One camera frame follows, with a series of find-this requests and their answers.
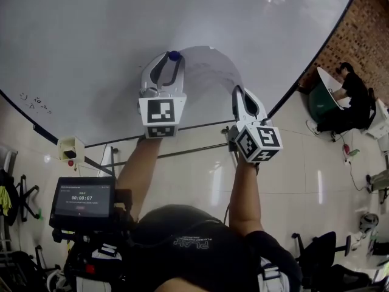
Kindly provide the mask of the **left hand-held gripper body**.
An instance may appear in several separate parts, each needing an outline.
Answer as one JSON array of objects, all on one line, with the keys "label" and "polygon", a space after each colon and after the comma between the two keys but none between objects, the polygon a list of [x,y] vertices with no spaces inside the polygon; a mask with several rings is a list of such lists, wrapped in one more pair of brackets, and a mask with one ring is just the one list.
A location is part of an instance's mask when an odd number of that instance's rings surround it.
[{"label": "left hand-held gripper body", "polygon": [[182,117],[187,95],[182,84],[160,88],[144,83],[139,90],[138,110],[145,128],[145,137],[160,139],[174,137]]}]

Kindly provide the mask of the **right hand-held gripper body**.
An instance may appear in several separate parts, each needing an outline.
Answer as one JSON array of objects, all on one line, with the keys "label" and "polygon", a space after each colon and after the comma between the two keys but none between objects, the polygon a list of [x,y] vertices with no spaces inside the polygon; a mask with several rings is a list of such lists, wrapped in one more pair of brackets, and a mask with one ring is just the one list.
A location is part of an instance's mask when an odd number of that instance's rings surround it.
[{"label": "right hand-held gripper body", "polygon": [[283,149],[279,129],[265,116],[235,116],[228,132],[229,152],[239,152],[248,163],[267,162]]}]

